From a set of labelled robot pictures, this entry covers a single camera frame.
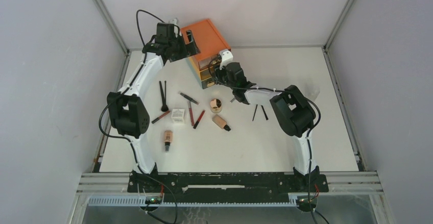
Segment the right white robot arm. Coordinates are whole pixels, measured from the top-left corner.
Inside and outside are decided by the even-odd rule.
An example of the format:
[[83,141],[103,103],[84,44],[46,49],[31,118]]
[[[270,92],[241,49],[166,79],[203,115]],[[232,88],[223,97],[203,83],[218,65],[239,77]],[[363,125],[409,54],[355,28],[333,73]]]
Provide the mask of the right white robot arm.
[[321,119],[320,110],[300,89],[290,85],[283,90],[260,87],[245,77],[238,62],[211,60],[208,71],[216,84],[232,90],[236,101],[246,105],[270,105],[282,131],[295,140],[294,173],[296,187],[309,191],[320,174],[312,150],[312,130]]

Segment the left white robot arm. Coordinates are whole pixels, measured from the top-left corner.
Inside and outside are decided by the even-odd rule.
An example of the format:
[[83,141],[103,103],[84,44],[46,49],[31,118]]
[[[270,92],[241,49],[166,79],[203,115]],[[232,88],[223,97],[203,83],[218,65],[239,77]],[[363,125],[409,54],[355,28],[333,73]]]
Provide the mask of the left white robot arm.
[[128,141],[135,161],[134,170],[143,174],[140,186],[148,192],[160,184],[157,175],[151,173],[156,165],[146,132],[151,119],[144,97],[157,74],[166,62],[175,62],[200,53],[192,30],[182,32],[178,25],[160,22],[156,34],[142,49],[141,60],[132,76],[118,92],[107,95],[107,111],[111,126],[117,129],[118,138]]

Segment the orange three-drawer organizer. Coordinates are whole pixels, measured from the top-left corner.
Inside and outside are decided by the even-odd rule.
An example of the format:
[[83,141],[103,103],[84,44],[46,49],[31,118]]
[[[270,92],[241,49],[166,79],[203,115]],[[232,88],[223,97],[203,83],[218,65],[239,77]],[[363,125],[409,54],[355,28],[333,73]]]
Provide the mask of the orange three-drawer organizer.
[[211,61],[220,62],[219,52],[231,50],[231,46],[219,32],[217,27],[207,18],[181,28],[184,40],[186,33],[191,31],[200,53],[187,58],[187,64],[199,83],[200,88],[206,89],[214,85],[209,73],[208,65]]

